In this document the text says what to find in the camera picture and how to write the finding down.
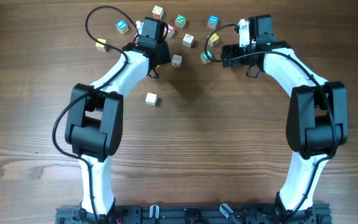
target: wooden table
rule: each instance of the wooden table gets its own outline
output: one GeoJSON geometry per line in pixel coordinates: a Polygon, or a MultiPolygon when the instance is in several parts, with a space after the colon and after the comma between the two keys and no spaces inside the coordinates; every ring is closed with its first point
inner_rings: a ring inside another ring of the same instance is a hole
{"type": "MultiPolygon", "coordinates": [[[[51,130],[73,86],[97,80],[119,57],[97,51],[85,33],[87,13],[102,4],[134,21],[151,16],[155,5],[171,24],[178,14],[187,17],[168,40],[171,55],[183,56],[182,68],[161,66],[161,79],[146,78],[125,101],[124,134],[112,161],[117,204],[273,202],[291,159],[288,95],[266,74],[247,78],[246,67],[200,60],[210,14],[219,16],[219,26],[271,14],[277,40],[286,40],[314,72],[347,87],[349,139],[326,165],[314,200],[331,204],[335,223],[358,223],[358,1],[340,0],[0,0],[0,223],[52,223],[56,208],[82,199],[78,162],[53,147],[51,130]],[[182,45],[186,33],[196,39],[191,49],[182,45]],[[158,94],[158,106],[145,104],[148,92],[158,94]]],[[[135,30],[118,33],[119,19],[102,10],[89,29],[121,47],[135,30]]],[[[222,45],[238,42],[232,29],[219,36],[215,57],[222,45]]],[[[64,124],[58,141],[70,151],[64,124]]]]}

